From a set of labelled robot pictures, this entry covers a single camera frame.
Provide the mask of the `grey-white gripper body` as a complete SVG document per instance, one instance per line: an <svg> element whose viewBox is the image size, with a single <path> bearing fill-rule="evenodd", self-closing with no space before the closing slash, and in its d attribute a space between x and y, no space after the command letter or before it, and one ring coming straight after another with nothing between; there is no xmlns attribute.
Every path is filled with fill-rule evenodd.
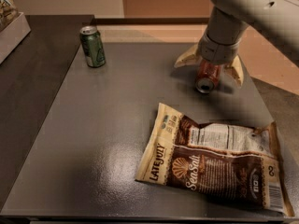
<svg viewBox="0 0 299 224"><path fill-rule="evenodd" d="M213 41L207 32L204 32L198 42L196 53L202 59L214 65L231 63L238 53L239 43L240 40L229 45L221 44L220 42Z"/></svg>

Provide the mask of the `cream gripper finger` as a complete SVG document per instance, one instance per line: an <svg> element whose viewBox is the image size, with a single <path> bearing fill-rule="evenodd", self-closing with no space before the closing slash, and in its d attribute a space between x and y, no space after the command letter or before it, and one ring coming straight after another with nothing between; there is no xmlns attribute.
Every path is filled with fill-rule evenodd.
<svg viewBox="0 0 299 224"><path fill-rule="evenodd" d="M224 65L224 73L235 82L237 87L241 87L243 85L244 73L238 55L236 55L230 63Z"/></svg>
<svg viewBox="0 0 299 224"><path fill-rule="evenodd" d="M183 66L197 65L201 61L202 57L198 53L198 45L195 44L177 58L174 67L179 68Z"/></svg>

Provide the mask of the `grey-white robot arm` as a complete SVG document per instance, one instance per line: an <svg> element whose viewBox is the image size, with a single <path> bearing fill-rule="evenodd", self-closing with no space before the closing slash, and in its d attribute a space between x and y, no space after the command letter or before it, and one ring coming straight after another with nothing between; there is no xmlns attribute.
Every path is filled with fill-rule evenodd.
<svg viewBox="0 0 299 224"><path fill-rule="evenodd" d="M241 37L253 27L290 61L299 65L298 0L211 0L214 7L199 42L182 53L176 67L222 65L238 86L244 73L237 57Z"/></svg>

